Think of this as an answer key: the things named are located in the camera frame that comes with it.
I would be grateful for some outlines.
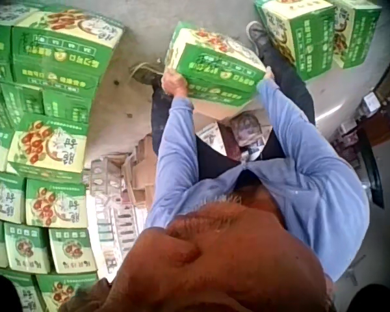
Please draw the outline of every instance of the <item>stack of boxes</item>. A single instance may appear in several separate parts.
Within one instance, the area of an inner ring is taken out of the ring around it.
[[[97,280],[82,172],[90,108],[122,32],[76,8],[0,5],[0,274],[24,311],[56,311]]]

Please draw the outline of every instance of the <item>concrete floor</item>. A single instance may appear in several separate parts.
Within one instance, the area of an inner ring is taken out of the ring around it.
[[[97,93],[90,121],[86,166],[92,159],[112,152],[131,151],[150,127],[151,88],[129,82],[129,67],[137,62],[163,58],[178,21],[188,21],[228,34],[248,45],[244,28],[258,17],[254,0],[73,0],[70,5],[116,18],[126,26]],[[378,0],[383,12],[366,62],[351,70],[336,64],[324,75],[308,82],[319,116],[342,105],[318,123],[328,137],[359,105],[361,98],[379,81],[390,63],[390,6]],[[199,129],[211,118],[196,116]]]

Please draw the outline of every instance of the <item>shirt sleeve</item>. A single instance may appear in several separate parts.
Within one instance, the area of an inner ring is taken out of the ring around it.
[[[257,88],[281,147],[301,176],[301,187],[318,194],[314,207],[296,202],[294,211],[283,212],[289,219],[288,230],[294,229],[314,250],[325,273],[336,281],[357,254],[367,231],[367,195],[352,167],[274,81],[264,80]]]
[[[183,193],[199,180],[193,110],[189,99],[174,98],[159,147],[155,197],[147,228],[166,226]]]

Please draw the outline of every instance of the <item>hand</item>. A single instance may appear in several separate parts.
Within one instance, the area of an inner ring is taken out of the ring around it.
[[[188,97],[187,81],[180,73],[171,68],[166,69],[162,77],[162,88],[167,94],[171,94],[174,97]]]

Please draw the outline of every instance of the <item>blue shirt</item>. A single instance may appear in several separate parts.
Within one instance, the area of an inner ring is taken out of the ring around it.
[[[355,171],[274,81],[261,81],[257,89],[286,158],[242,163],[216,179],[199,181],[193,106],[177,97],[159,148],[146,227],[165,228],[175,216],[231,194],[240,173],[249,169],[275,199],[287,231],[315,252],[325,274],[336,281],[367,231],[367,195]]]

